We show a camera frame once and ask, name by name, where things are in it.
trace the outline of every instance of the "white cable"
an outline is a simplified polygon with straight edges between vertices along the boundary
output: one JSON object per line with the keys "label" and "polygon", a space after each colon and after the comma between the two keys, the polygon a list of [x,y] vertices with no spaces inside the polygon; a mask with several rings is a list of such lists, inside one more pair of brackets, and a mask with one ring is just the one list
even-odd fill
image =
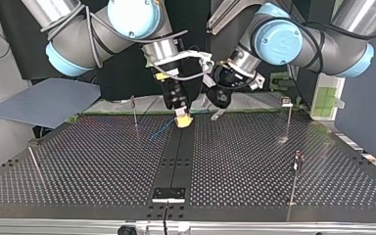
{"label": "white cable", "polygon": [[195,78],[200,77],[200,76],[204,76],[204,75],[206,75],[208,73],[211,73],[212,72],[212,68],[214,66],[214,62],[213,61],[208,61],[206,63],[208,64],[209,68],[206,71],[203,71],[203,72],[191,75],[191,76],[187,76],[187,77],[179,77],[179,76],[174,76],[172,74],[169,74],[165,70],[161,69],[161,67],[156,66],[154,63],[152,63],[152,61],[149,59],[149,57],[146,54],[145,54],[145,58],[148,61],[148,63],[150,63],[155,69],[157,69],[158,71],[160,71],[161,73],[163,73],[165,76],[168,76],[168,77],[170,77],[172,79],[179,80],[179,81],[187,81],[187,80],[195,79]]}

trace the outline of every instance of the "vertical pin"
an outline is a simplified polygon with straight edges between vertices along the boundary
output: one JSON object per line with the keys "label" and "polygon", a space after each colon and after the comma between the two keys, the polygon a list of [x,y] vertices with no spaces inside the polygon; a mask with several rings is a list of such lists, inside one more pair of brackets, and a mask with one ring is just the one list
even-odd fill
{"label": "vertical pin", "polygon": [[286,126],[286,133],[285,133],[284,136],[282,136],[280,138],[281,143],[286,143],[286,141],[289,140],[289,128],[290,128],[291,119],[292,119],[293,104],[292,104],[292,99],[287,97],[287,96],[280,97],[280,102],[282,104],[282,108],[289,108],[288,121],[287,121],[287,126]]}
{"label": "vertical pin", "polygon": [[134,117],[134,120],[135,120],[135,126],[137,127],[138,124],[137,124],[137,116],[136,116],[136,102],[135,102],[135,96],[134,95],[132,95],[130,97],[130,107],[133,110],[133,117]]}
{"label": "vertical pin", "polygon": [[295,161],[293,164],[293,171],[295,174],[293,178],[292,193],[291,193],[289,206],[293,206],[295,204],[294,200],[295,200],[296,184],[298,182],[299,173],[302,169],[303,163],[304,163],[304,155],[301,153],[301,151],[297,151],[295,154]]}

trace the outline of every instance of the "metal frame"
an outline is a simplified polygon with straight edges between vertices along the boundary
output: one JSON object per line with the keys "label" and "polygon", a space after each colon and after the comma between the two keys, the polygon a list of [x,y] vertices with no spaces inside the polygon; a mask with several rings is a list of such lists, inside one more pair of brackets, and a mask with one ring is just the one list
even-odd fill
{"label": "metal frame", "polygon": [[[112,220],[0,219],[0,234],[117,234],[121,226],[136,227],[138,234],[164,234],[161,222]],[[209,223],[168,222],[168,234],[376,234],[376,224],[359,223]]]}
{"label": "metal frame", "polygon": [[[0,234],[37,232],[116,234],[117,230],[124,225],[137,227],[138,231],[149,231],[150,234],[163,234],[164,227],[167,228],[168,232],[177,232],[178,234],[221,234],[233,231],[244,232],[245,234],[249,232],[282,234],[286,231],[288,234],[305,234],[307,232],[376,233],[376,224],[372,223],[376,222],[376,209],[351,210],[321,207],[293,207],[292,211],[288,211],[288,207],[267,207],[258,210],[237,209],[235,217],[238,222],[234,222],[234,211],[230,208],[219,210],[218,214],[215,214],[215,211],[206,208],[191,207],[188,196],[191,187],[195,126],[194,124],[182,130],[173,128],[169,133],[169,141],[163,152],[163,161],[151,188],[151,196],[156,188],[185,188],[187,198],[184,204],[151,203],[141,210],[123,207],[97,209],[68,206],[47,206],[26,210],[23,206],[0,206]],[[326,130],[326,127],[320,124],[319,127]],[[65,126],[57,129],[53,135],[48,135],[47,141],[64,129]],[[376,178],[376,166],[374,164],[370,164],[368,160],[333,133],[328,133],[327,136],[340,149],[351,153],[351,156],[357,156],[352,161],[359,162],[359,167],[364,168],[371,176]],[[25,150],[13,158],[13,163],[16,164],[16,159],[28,157],[28,151]],[[6,170],[5,167],[0,167],[0,175]],[[319,223],[319,221],[345,221],[349,223]]]}

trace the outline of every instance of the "bracket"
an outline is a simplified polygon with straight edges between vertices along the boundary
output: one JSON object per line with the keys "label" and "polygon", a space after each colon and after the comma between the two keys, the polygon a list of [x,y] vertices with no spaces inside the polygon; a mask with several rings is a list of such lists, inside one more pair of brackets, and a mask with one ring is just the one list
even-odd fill
{"label": "bracket", "polygon": [[266,0],[224,0],[208,22],[209,32],[217,35],[244,9],[253,5],[261,5]]}

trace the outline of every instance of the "silver cylinder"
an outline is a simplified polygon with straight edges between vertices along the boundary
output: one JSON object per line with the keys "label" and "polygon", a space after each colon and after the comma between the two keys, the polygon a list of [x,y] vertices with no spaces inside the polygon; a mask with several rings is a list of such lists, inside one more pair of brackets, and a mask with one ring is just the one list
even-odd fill
{"label": "silver cylinder", "polygon": [[376,32],[376,0],[345,0],[332,24],[360,35]]}
{"label": "silver cylinder", "polygon": [[178,48],[173,39],[162,40],[143,46],[145,54],[152,62],[157,62],[168,57],[178,54]]}
{"label": "silver cylinder", "polygon": [[68,15],[78,0],[23,0],[23,3],[42,27]]}
{"label": "silver cylinder", "polygon": [[236,48],[236,51],[237,55],[231,59],[231,64],[237,66],[246,73],[254,73],[261,63],[261,60],[239,46]]}

